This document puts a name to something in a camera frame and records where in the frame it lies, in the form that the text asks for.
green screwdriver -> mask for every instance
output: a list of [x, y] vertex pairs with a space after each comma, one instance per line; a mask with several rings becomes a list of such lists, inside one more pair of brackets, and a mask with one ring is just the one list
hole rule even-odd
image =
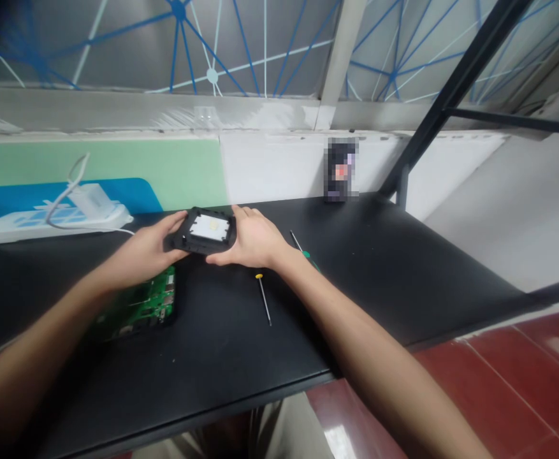
[[296, 239], [296, 236], [294, 236], [294, 233], [292, 232], [292, 230], [290, 230], [290, 234], [292, 235], [292, 239], [294, 239], [294, 242], [296, 242], [296, 246], [298, 247], [298, 250], [300, 250], [301, 253], [305, 256], [305, 258], [307, 258], [307, 259], [315, 266], [315, 268], [316, 268], [317, 271], [321, 272], [320, 269], [319, 269], [319, 267], [316, 265], [316, 262], [313, 261], [313, 260], [311, 259], [311, 255], [309, 254], [309, 252], [304, 251], [304, 250], [300, 247], [300, 244], [298, 243], [298, 241], [297, 241], [297, 239]]

pants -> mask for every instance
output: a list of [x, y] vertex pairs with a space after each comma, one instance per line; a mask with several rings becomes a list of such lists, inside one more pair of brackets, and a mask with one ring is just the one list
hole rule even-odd
[[[244, 422], [245, 451], [231, 429]], [[304, 393], [133, 452], [132, 459], [331, 459], [322, 426]]]

green wall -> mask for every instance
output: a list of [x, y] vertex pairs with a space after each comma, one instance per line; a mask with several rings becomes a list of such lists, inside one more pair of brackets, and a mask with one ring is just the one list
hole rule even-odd
[[88, 151], [85, 180], [140, 177], [164, 210], [228, 203], [218, 140], [0, 143], [0, 186], [66, 181]]

charging cable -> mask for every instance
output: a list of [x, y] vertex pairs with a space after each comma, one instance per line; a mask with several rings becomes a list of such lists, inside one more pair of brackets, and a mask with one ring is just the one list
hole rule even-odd
[[[71, 170], [69, 171], [69, 175], [67, 177], [67, 181], [69, 182], [69, 185], [67, 186], [67, 189], [64, 190], [61, 194], [58, 195], [58, 198], [56, 198], [56, 200], [50, 205], [50, 208], [48, 209], [48, 214], [45, 216], [45, 222], [46, 224], [53, 226], [54, 228], [58, 228], [60, 230], [100, 230], [100, 231], [119, 231], [121, 233], [128, 233], [130, 235], [134, 235], [134, 233], [132, 231], [129, 231], [128, 229], [122, 229], [122, 228], [82, 228], [82, 227], [70, 227], [70, 228], [66, 228], [64, 226], [58, 226], [57, 224], [54, 224], [50, 221], [50, 219], [52, 218], [52, 214], [54, 213], [54, 211], [56, 211], [56, 209], [58, 208], [59, 204], [62, 202], [63, 199], [65, 199], [67, 196], [69, 196], [69, 194], [71, 194], [71, 192], [76, 189], [79, 185], [80, 182], [83, 179], [83, 175], [86, 172], [86, 166], [88, 165], [88, 159], [90, 158], [90, 152], [86, 153], [84, 156], [82, 156], [80, 159], [78, 159], [77, 161], [75, 161], [75, 164], [73, 165], [73, 167], [71, 168]], [[71, 178], [71, 176], [73, 175], [73, 172], [75, 171], [75, 169], [77, 168], [77, 166], [81, 164], [80, 166], [80, 172], [77, 175], [77, 178], [75, 180], [73, 180]]]

hand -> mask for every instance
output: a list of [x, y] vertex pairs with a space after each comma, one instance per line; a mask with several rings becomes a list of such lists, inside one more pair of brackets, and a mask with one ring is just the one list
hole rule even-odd
[[107, 261], [89, 275], [102, 289], [117, 290], [141, 284], [186, 257], [188, 252], [164, 252], [163, 240], [176, 232], [188, 213], [169, 215], [153, 226], [142, 228]]
[[236, 241], [226, 252], [209, 255], [207, 263], [224, 266], [229, 263], [250, 268], [273, 268], [277, 258], [290, 247], [277, 227], [258, 209], [233, 205], [236, 219]]

